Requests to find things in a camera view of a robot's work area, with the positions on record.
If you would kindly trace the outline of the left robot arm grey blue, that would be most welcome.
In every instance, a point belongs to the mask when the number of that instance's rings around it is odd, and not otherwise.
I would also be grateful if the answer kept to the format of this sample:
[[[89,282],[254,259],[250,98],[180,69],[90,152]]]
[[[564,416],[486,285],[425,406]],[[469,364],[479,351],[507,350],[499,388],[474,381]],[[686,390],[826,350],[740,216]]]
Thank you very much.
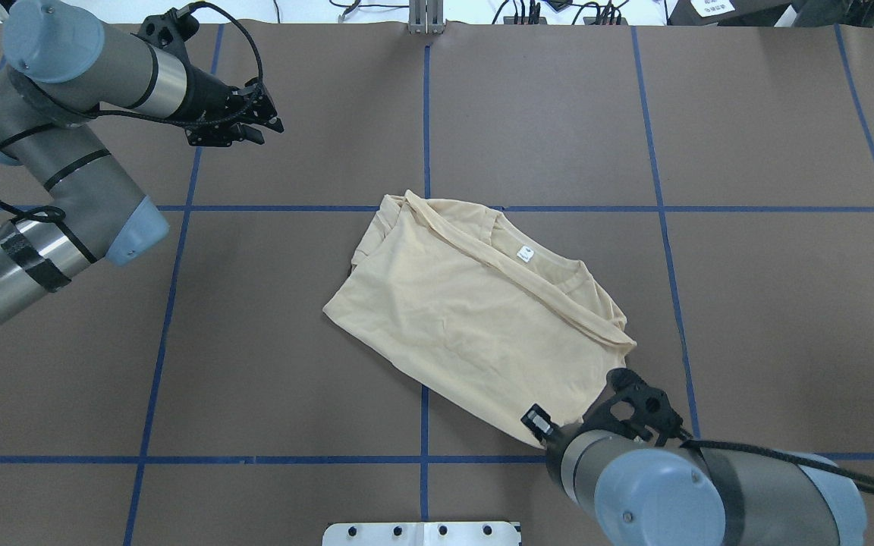
[[[280,115],[256,76],[223,83],[197,67],[187,41],[207,1],[147,17],[135,33],[62,1],[7,7],[0,70],[0,325],[100,260],[124,265],[166,238],[159,208],[90,129],[103,117],[184,131],[191,146],[264,144]]]

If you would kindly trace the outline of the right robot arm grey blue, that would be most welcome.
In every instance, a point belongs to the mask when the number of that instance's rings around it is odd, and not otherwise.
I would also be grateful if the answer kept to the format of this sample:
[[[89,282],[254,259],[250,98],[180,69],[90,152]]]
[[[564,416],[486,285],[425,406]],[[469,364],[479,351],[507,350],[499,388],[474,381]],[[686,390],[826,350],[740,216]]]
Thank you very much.
[[[863,545],[854,477],[810,453],[697,441],[665,391],[629,369],[579,425],[521,418],[549,477],[614,545]]]

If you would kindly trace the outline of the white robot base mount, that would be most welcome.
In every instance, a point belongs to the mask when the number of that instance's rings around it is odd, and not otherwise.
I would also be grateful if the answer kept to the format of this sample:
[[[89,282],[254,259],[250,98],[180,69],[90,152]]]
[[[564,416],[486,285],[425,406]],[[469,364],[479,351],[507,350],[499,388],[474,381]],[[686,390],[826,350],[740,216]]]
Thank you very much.
[[[523,545],[520,524],[507,521],[340,522],[322,545]]]

